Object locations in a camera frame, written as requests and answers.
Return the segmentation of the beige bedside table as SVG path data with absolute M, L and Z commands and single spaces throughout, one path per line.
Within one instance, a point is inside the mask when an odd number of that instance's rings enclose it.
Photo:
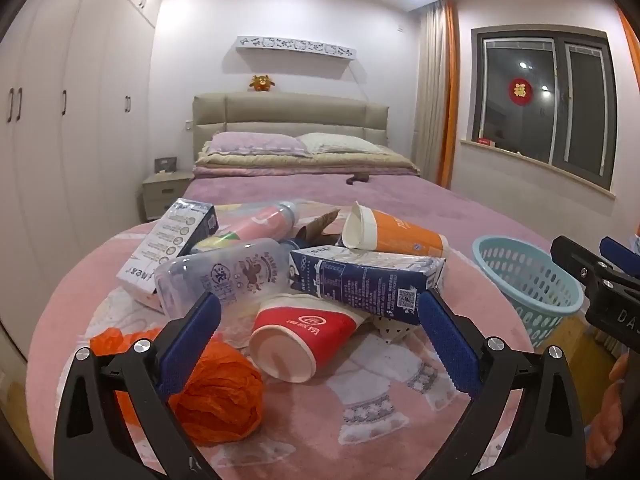
M 145 219 L 160 218 L 175 200 L 182 197 L 193 179 L 191 171 L 152 174 L 142 182 L 142 202 Z

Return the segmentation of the purple bed cover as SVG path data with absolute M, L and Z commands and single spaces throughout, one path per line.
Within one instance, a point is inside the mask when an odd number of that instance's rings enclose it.
M 497 235 L 547 250 L 551 243 L 503 214 L 415 176 L 375 174 L 348 184 L 344 174 L 291 174 L 194 179 L 184 196 L 214 205 L 310 200 L 333 206 L 360 203 L 439 232 L 452 248 L 472 255 L 474 240 Z

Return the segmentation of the dark framed window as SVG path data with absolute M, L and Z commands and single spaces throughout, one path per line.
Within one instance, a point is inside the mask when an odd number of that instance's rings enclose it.
M 608 40 L 568 30 L 479 32 L 472 141 L 611 187 L 617 92 Z M 526 106 L 509 98 L 514 78 L 534 89 Z

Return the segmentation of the white pillow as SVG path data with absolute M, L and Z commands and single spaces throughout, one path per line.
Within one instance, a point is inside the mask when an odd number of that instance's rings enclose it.
M 344 136 L 344 134 L 311 132 L 299 136 L 298 140 L 312 154 L 381 154 L 383 151 L 382 148 L 358 136 Z

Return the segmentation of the white built-in wardrobe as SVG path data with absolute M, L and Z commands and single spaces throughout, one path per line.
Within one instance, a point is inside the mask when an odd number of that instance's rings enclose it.
M 1 41 L 1 325 L 29 352 L 55 287 L 141 218 L 162 0 L 26 0 Z

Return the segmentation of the orange plush toy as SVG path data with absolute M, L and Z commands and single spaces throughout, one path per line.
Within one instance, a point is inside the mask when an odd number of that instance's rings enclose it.
M 250 81 L 250 88 L 260 92 L 268 92 L 275 85 L 269 75 L 254 75 Z

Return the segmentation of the white decorated wall shelf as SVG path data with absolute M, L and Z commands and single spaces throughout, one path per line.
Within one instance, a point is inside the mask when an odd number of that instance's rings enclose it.
M 237 36 L 234 45 L 237 49 L 309 53 L 328 56 L 329 58 L 340 58 L 341 60 L 347 61 L 355 61 L 357 58 L 357 50 L 354 48 L 328 44 L 327 42 L 321 41 L 253 35 Z

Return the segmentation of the orange paper cup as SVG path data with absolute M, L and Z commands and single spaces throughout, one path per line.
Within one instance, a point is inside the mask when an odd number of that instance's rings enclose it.
M 391 214 L 354 203 L 342 231 L 349 249 L 446 258 L 446 237 Z

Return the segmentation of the small brown object on bed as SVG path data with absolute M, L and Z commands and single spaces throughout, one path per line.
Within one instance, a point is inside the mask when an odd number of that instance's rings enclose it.
M 345 183 L 347 185 L 354 185 L 356 182 L 367 183 L 369 180 L 370 174 L 353 174 L 345 181 Z

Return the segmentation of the brown paper bag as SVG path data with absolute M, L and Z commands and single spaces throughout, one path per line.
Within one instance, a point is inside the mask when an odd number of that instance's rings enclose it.
M 330 210 L 321 216 L 314 218 L 303 226 L 293 237 L 293 243 L 297 248 L 309 248 L 323 245 L 335 245 L 340 236 L 326 233 L 328 228 L 338 217 L 338 209 Z

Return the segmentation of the red paper cup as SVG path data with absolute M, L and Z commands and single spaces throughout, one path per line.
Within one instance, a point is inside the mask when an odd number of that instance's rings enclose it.
M 269 376 L 301 384 L 328 364 L 367 318 L 367 312 L 338 302 L 281 294 L 260 305 L 248 352 Z

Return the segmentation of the dark picture frame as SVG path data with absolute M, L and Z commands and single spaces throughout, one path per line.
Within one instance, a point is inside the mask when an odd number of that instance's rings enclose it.
M 177 171 L 177 157 L 160 157 L 154 159 L 154 172 L 156 174 L 173 174 Z

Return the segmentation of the beige upholstered headboard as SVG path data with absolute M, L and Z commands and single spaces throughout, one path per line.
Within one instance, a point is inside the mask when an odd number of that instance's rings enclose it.
M 192 103 L 194 165 L 212 137 L 221 132 L 280 133 L 299 136 L 311 132 L 358 136 L 388 148 L 388 107 L 385 105 L 297 93 L 201 93 Z

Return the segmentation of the clear plastic bottle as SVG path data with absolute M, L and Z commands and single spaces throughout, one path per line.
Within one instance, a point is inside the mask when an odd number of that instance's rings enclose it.
M 221 307 L 240 316 L 290 289 L 290 253 L 272 238 L 258 238 L 166 262 L 154 272 L 160 305 L 170 318 L 182 318 L 210 292 Z

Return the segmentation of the white and navy carton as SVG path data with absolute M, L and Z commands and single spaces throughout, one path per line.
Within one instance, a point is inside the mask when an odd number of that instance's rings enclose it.
M 193 246 L 218 230 L 215 206 L 177 198 L 116 274 L 133 300 L 163 312 L 154 273 L 164 263 L 187 255 Z

